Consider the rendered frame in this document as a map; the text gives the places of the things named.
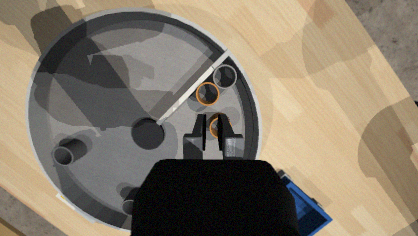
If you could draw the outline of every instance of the gray floor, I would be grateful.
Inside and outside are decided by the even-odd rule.
[[[418,1],[346,0],[418,101]],[[25,235],[65,235],[0,188],[0,217]]]

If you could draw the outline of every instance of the wood grain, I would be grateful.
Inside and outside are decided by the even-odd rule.
[[[317,235],[393,235],[418,219],[418,109],[343,0],[16,2],[0,3],[0,185],[64,233],[129,235],[55,197],[28,139],[32,70],[69,23],[143,6],[195,22],[238,58],[261,108],[260,158],[333,218]]]

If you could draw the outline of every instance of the blue bin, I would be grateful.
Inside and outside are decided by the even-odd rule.
[[[282,174],[279,172],[280,178],[295,198],[300,235],[310,236],[316,234],[332,221],[331,217],[325,213],[315,199],[306,195],[283,173],[283,171]]]

